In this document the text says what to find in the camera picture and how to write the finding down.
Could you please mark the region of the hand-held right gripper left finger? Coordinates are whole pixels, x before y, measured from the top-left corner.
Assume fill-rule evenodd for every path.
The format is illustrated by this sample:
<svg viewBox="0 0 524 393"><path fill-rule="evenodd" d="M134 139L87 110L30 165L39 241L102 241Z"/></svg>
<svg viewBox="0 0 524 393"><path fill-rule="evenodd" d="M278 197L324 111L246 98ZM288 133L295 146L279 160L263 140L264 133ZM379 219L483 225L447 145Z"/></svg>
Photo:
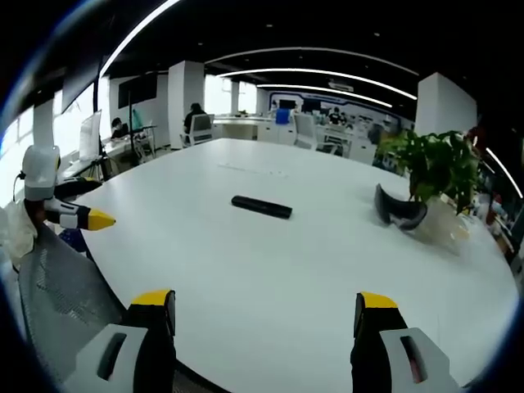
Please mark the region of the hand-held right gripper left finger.
<svg viewBox="0 0 524 393"><path fill-rule="evenodd" d="M175 291L134 299L121 321L106 325L75 359L64 392L171 392L176 349Z"/></svg>

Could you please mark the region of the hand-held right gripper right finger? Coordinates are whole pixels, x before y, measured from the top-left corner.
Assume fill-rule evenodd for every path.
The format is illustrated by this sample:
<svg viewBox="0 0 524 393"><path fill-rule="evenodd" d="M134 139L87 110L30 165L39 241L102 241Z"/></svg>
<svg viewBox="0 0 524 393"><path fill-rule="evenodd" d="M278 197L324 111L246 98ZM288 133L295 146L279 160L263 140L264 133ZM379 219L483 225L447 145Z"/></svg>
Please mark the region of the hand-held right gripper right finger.
<svg viewBox="0 0 524 393"><path fill-rule="evenodd" d="M350 363L354 392L461 391L439 346L408 327L393 300L372 292L356 295Z"/></svg>

